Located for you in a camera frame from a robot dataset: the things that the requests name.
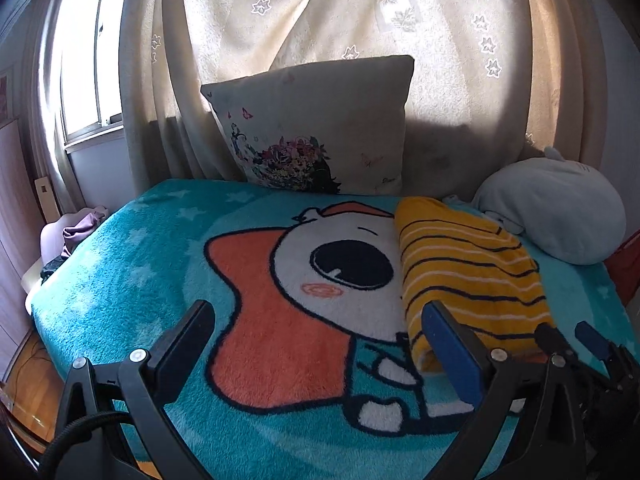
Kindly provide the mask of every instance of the sheer curtain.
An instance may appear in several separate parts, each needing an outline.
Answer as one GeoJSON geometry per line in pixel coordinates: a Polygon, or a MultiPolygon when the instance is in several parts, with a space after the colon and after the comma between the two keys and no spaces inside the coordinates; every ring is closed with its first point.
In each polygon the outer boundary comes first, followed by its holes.
{"type": "Polygon", "coordinates": [[[62,213],[85,207],[66,156],[60,113],[60,46],[54,40],[62,0],[32,0],[22,66],[22,110],[36,177],[48,176],[62,213]]]}
{"type": "Polygon", "coordinates": [[[411,54],[404,192],[469,198],[553,144],[598,166],[606,118],[590,0],[125,0],[123,119],[136,187],[239,179],[202,83],[411,54]]]}

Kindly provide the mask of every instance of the teal fleece blanket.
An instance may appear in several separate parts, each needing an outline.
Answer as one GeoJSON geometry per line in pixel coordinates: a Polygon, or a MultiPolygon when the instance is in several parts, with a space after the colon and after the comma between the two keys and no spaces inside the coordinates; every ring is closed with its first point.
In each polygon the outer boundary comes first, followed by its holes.
{"type": "MultiPolygon", "coordinates": [[[[64,377],[78,356],[100,364],[149,348],[194,300],[208,300],[215,332],[166,411],[214,478],[421,479],[469,407],[446,376],[420,377],[408,358],[397,202],[163,182],[42,286],[37,329],[64,377]]],[[[599,366],[574,339],[581,320],[636,353],[603,265],[574,267],[524,243],[581,359],[599,366]]],[[[481,476],[497,468],[515,423],[481,476]]]]}

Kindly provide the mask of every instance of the yellow striped towel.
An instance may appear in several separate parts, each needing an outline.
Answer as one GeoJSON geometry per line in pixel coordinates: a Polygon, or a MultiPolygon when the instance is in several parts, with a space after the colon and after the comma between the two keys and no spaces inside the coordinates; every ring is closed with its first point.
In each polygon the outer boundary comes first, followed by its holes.
{"type": "Polygon", "coordinates": [[[538,264],[516,237],[488,219],[424,197],[402,200],[395,222],[402,302],[418,370],[436,365],[420,319],[423,306],[433,300],[487,348],[514,355],[539,352],[533,331],[539,323],[554,323],[538,264]]]}

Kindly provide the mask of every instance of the screw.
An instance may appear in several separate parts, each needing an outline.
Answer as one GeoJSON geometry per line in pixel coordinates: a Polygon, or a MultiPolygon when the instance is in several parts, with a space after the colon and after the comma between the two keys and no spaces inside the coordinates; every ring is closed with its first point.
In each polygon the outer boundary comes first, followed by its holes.
{"type": "Polygon", "coordinates": [[[557,366],[558,368],[563,368],[564,365],[566,364],[566,361],[564,360],[564,357],[562,357],[561,355],[553,354],[551,356],[551,364],[553,366],[557,366]]]}
{"type": "Polygon", "coordinates": [[[134,350],[129,354],[129,360],[135,363],[139,363],[140,361],[143,361],[145,357],[146,357],[146,351],[143,350],[142,348],[138,348],[137,350],[134,350]]]}
{"type": "Polygon", "coordinates": [[[507,354],[506,350],[502,348],[494,348],[491,350],[491,359],[494,361],[498,361],[499,363],[503,363],[507,360],[509,354],[507,354]]]}
{"type": "Polygon", "coordinates": [[[85,364],[86,364],[86,358],[84,357],[79,357],[75,361],[73,361],[73,363],[71,363],[72,367],[75,368],[76,370],[79,370],[85,364]]]}

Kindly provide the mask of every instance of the white pillow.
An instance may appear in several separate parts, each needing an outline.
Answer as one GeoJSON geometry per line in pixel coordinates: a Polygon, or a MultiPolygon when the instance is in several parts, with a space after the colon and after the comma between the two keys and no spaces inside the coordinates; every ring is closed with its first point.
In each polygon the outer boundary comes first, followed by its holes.
{"type": "Polygon", "coordinates": [[[399,194],[410,56],[292,66],[206,84],[249,182],[282,189],[399,194]]]}
{"type": "Polygon", "coordinates": [[[512,234],[524,234],[545,253],[574,265],[611,256],[625,236],[619,194],[595,168],[562,159],[530,158],[484,181],[472,205],[512,234]]]}

